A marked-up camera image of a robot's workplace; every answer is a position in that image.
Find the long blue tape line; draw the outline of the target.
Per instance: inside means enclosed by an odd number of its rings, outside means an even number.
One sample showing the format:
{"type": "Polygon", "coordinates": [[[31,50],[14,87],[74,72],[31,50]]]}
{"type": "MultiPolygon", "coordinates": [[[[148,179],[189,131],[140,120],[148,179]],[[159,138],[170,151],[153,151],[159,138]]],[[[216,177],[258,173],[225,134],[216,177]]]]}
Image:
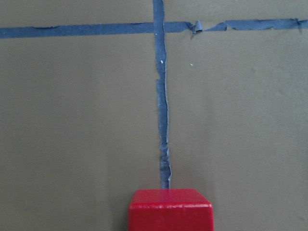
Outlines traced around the long blue tape line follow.
{"type": "Polygon", "coordinates": [[[158,130],[160,136],[160,188],[170,189],[171,165],[169,156],[169,114],[166,75],[165,12],[162,0],[153,1],[155,60],[159,78],[156,81],[158,103],[158,130]]]}

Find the crossing blue tape line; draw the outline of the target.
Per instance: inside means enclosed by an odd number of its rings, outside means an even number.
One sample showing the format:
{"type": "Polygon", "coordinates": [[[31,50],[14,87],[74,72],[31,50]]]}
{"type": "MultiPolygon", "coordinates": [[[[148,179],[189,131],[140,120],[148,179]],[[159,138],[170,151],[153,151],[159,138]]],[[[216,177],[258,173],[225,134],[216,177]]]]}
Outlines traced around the crossing blue tape line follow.
{"type": "MultiPolygon", "coordinates": [[[[267,30],[267,29],[307,29],[308,21],[297,18],[290,19],[250,19],[227,20],[221,23],[210,24],[205,21],[165,22],[164,31],[180,33],[190,30],[193,34],[208,31],[232,30],[267,30]]],[[[124,24],[92,24],[92,25],[65,25],[49,27],[5,27],[0,29],[1,39],[66,37],[66,36],[95,36],[117,34],[149,34],[155,33],[154,23],[124,23],[124,24]]]]}

